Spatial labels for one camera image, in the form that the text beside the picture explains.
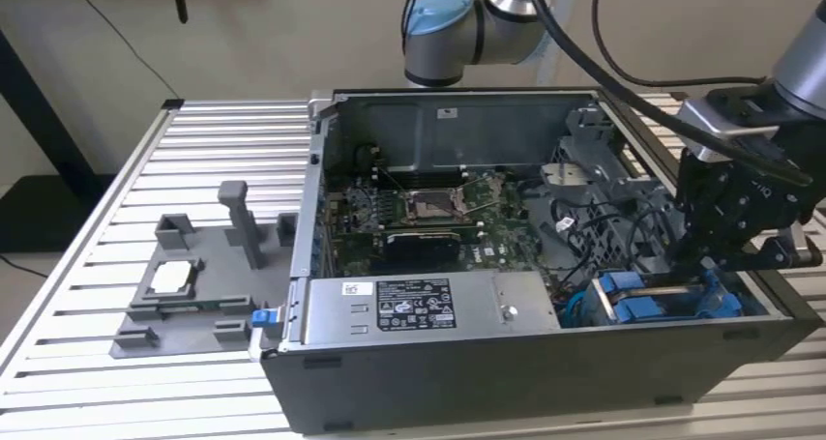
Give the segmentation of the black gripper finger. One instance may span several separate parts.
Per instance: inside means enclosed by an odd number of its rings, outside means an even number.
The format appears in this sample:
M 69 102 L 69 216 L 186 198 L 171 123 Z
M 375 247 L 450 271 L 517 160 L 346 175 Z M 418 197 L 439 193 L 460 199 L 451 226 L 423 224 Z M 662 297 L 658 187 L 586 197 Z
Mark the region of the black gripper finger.
M 801 269 L 819 266 L 823 255 L 803 226 L 793 223 L 765 240 L 755 252 L 741 249 L 718 256 L 715 262 L 729 272 Z
M 709 245 L 709 227 L 698 217 L 686 216 L 683 235 L 670 250 L 670 279 L 685 281 L 697 275 Z

